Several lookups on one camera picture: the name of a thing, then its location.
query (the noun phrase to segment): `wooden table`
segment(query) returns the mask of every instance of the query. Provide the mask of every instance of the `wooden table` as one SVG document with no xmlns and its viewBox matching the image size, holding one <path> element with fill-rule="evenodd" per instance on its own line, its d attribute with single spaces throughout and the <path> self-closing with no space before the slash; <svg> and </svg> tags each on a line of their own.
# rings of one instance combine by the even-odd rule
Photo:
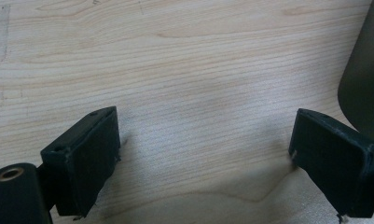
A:
<svg viewBox="0 0 374 224">
<path fill-rule="evenodd" d="M 116 105 L 122 162 L 87 218 L 55 224 L 338 223 L 287 149 L 300 107 L 347 122 L 369 4 L 0 0 L 0 168 Z"/>
</svg>

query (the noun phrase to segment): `light wood surface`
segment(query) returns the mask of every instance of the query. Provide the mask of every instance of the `light wood surface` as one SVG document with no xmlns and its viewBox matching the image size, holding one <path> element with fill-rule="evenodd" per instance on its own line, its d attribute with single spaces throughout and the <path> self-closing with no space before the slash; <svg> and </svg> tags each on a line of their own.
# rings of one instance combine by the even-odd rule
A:
<svg viewBox="0 0 374 224">
<path fill-rule="evenodd" d="M 300 107 L 347 122 L 369 4 L 0 0 L 0 168 L 116 105 L 122 162 L 87 218 L 54 223 L 338 223 L 287 149 Z"/>
</svg>

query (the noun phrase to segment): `black bracket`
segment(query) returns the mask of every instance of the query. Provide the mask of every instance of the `black bracket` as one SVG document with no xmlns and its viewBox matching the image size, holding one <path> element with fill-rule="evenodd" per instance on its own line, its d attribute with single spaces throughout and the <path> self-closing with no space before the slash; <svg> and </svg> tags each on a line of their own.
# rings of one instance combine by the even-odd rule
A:
<svg viewBox="0 0 374 224">
<path fill-rule="evenodd" d="M 0 223 L 52 223 L 49 210 L 85 217 L 119 157 L 117 109 L 91 112 L 41 151 L 43 164 L 0 169 Z"/>
</svg>

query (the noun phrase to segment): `wood grain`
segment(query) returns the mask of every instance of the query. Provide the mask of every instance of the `wood grain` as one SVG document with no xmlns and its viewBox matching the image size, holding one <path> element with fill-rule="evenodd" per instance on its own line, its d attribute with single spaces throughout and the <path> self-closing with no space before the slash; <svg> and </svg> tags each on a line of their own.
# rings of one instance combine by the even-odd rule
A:
<svg viewBox="0 0 374 224">
<path fill-rule="evenodd" d="M 0 1 L 0 168 L 116 105 L 122 162 L 79 223 L 338 223 L 287 148 L 300 107 L 347 122 L 369 4 Z"/>
</svg>

